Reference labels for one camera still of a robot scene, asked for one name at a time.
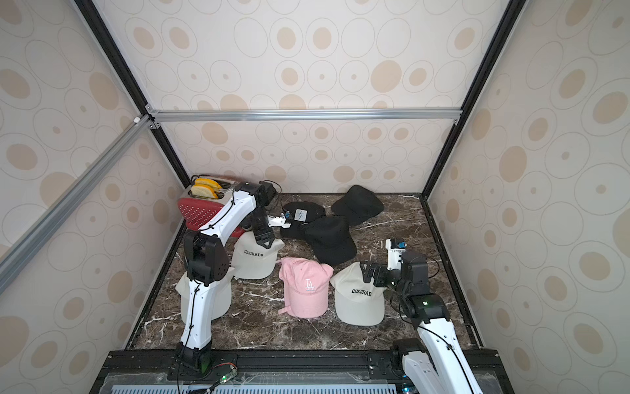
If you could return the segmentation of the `pink cap with logo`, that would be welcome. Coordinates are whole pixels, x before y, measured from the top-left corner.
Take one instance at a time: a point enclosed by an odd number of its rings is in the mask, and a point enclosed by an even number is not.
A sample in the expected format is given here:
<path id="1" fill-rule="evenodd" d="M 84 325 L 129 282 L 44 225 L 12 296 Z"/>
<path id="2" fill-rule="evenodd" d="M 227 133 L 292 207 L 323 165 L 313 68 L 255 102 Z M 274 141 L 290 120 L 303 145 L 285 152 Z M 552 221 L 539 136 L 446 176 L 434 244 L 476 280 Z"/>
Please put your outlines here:
<path id="1" fill-rule="evenodd" d="M 295 257 L 281 259 L 279 278 L 284 284 L 285 307 L 278 311 L 296 318 L 318 318 L 328 308 L 328 287 L 333 267 Z"/>

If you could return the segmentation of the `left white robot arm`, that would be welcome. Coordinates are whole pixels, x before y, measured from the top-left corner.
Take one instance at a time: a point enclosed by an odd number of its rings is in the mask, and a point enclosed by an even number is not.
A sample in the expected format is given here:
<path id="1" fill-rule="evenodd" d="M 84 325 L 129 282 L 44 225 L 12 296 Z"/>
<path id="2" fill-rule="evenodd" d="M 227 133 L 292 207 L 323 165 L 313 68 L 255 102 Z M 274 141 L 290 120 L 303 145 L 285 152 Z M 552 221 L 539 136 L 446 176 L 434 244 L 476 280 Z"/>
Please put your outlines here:
<path id="1" fill-rule="evenodd" d="M 205 375 L 212 367 L 209 353 L 215 296 L 230 267 L 225 244 L 233 231 L 244 223 L 253 231 L 256 243 L 269 250 L 275 234 L 267 207 L 276 195 L 272 182 L 241 182 L 232 189 L 231 198 L 215 217 L 185 236 L 190 303 L 177 355 L 180 364 L 198 374 Z"/>

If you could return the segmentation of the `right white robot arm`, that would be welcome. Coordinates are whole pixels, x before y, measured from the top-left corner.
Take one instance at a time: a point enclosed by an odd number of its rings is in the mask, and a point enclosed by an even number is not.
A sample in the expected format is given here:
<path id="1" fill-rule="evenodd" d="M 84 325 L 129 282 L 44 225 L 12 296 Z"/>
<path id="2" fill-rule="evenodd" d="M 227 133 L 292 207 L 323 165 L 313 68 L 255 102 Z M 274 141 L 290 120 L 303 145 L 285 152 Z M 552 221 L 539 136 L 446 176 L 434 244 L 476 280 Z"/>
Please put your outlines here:
<path id="1" fill-rule="evenodd" d="M 431 291 L 428 258 L 415 251 L 395 252 L 397 266 L 361 262 L 364 282 L 393 291 L 401 316 L 418 340 L 395 346 L 393 369 L 419 393 L 481 393 L 459 345 L 445 302 Z"/>

